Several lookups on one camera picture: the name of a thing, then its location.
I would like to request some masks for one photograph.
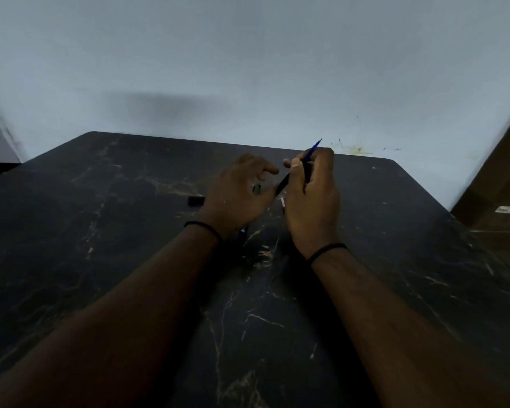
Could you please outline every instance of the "white label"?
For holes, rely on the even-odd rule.
[[[499,207],[497,207],[495,213],[508,213],[508,214],[510,214],[510,206],[499,206]]]

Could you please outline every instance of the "black hair tie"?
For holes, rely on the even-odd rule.
[[[218,239],[218,242],[220,244],[223,243],[223,237],[221,237],[219,232],[216,231],[212,226],[208,225],[207,223],[199,222],[198,220],[190,220],[190,221],[186,222],[185,225],[183,225],[183,227],[185,228],[189,225],[198,225],[198,226],[205,227],[207,230],[209,230],[211,233],[213,233],[215,235],[215,237]]]
[[[308,259],[308,265],[312,266],[312,263],[315,262],[315,260],[319,258],[323,253],[328,252],[329,250],[334,249],[336,247],[343,247],[344,249],[347,249],[347,246],[344,243],[331,243],[325,245],[318,251],[316,251],[316,253],[310,256],[310,259]]]

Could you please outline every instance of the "skin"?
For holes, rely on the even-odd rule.
[[[286,220],[295,246],[309,258],[340,241],[340,196],[331,150],[313,154],[307,185],[299,157],[284,163],[291,168]],[[274,199],[274,188],[251,192],[251,180],[265,172],[278,169],[251,154],[240,157],[219,175],[197,220],[224,238],[252,222]],[[4,374],[0,407],[120,407],[143,401],[217,244],[207,229],[187,226]],[[346,249],[322,254],[313,269],[384,406],[510,406],[506,384],[411,310]]]

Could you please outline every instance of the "marble tabletop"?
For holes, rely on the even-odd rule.
[[[90,132],[0,175],[0,374],[171,240],[196,212],[187,196],[244,152],[276,165],[297,153]],[[394,161],[336,155],[334,173],[354,255],[510,374],[510,267]],[[203,278],[148,405],[378,404],[279,201]]]

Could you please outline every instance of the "pen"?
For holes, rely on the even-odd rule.
[[[316,144],[314,144],[310,150],[308,150],[308,153],[306,153],[306,155],[301,160],[302,164],[304,165],[305,182],[310,180],[310,174],[311,174],[310,166],[308,166],[307,164],[310,161],[310,158],[312,157],[313,152],[315,151],[315,149],[317,148],[317,146],[319,145],[321,140],[323,140],[323,139],[319,139],[319,141]],[[283,178],[283,180],[281,182],[279,182],[279,185],[276,188],[276,196],[281,193],[281,191],[287,186],[288,183],[289,183],[289,174],[287,173],[286,176]]]

